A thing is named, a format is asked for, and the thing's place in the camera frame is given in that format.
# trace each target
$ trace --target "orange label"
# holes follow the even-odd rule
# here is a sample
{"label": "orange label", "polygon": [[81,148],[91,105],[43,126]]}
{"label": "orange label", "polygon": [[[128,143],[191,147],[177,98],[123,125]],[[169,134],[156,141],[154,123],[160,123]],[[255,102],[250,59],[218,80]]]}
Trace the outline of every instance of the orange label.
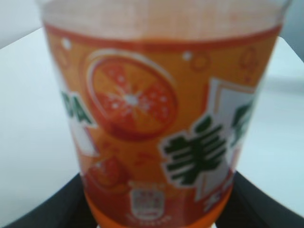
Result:
{"label": "orange label", "polygon": [[134,228],[212,213],[230,193],[280,28],[189,43],[46,30],[92,207]]}

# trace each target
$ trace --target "orange soda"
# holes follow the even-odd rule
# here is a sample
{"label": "orange soda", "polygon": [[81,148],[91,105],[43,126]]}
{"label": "orange soda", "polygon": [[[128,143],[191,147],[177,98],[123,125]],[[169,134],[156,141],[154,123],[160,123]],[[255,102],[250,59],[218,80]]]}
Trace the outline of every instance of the orange soda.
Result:
{"label": "orange soda", "polygon": [[284,8],[42,4],[85,196],[102,228],[207,228],[233,185]]}

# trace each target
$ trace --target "orange illustration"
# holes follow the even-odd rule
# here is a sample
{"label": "orange illustration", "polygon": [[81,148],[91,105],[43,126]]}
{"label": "orange illustration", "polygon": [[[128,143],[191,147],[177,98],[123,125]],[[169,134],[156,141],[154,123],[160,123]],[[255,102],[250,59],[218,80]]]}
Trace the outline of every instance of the orange illustration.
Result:
{"label": "orange illustration", "polygon": [[126,57],[99,57],[86,72],[92,113],[112,135],[125,140],[153,138],[174,121],[177,101],[157,69]]}
{"label": "orange illustration", "polygon": [[113,156],[92,166],[88,174],[102,188],[111,188],[118,184],[127,184],[128,174],[120,162]]}

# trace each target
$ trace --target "white surface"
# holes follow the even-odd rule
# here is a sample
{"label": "white surface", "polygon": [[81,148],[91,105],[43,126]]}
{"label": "white surface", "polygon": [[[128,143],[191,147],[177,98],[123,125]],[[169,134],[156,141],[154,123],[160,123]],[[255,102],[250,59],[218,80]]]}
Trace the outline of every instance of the white surface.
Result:
{"label": "white surface", "polygon": [[39,27],[35,0],[0,0],[0,49]]}
{"label": "white surface", "polygon": [[238,170],[304,217],[304,64],[282,38],[266,72]]}
{"label": "white surface", "polygon": [[[77,172],[43,30],[0,50],[0,227]],[[239,170],[304,215],[304,64],[283,39],[272,58]]]}
{"label": "white surface", "polygon": [[67,118],[40,29],[0,49],[0,227],[78,172]]}

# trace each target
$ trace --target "orange liquid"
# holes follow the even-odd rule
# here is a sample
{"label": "orange liquid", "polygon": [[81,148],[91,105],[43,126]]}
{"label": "orange liquid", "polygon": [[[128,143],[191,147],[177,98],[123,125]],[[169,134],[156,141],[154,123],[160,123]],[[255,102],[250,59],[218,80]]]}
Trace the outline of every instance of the orange liquid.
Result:
{"label": "orange liquid", "polygon": [[[43,18],[54,27],[95,38],[176,43],[250,37],[278,25],[278,12],[279,7],[267,0],[65,0],[46,4]],[[186,227],[210,227],[230,191],[209,213]],[[124,228],[85,195],[102,228]]]}

